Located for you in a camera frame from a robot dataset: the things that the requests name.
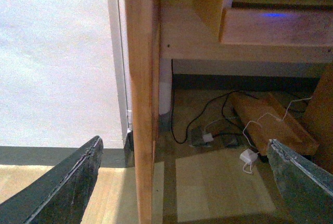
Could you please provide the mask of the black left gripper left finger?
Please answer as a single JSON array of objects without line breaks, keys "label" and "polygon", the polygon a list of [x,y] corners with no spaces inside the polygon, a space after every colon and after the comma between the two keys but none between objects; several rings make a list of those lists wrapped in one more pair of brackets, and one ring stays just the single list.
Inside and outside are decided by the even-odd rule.
[{"label": "black left gripper left finger", "polygon": [[95,136],[1,203],[1,223],[81,223],[97,182],[103,141]]}]

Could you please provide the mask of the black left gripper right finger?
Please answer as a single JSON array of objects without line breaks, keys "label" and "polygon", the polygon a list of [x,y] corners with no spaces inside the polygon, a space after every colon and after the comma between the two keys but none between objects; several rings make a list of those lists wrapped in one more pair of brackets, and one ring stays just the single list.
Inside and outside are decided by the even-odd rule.
[{"label": "black left gripper right finger", "polygon": [[295,223],[332,223],[332,174],[277,139],[269,140],[267,156]]}]

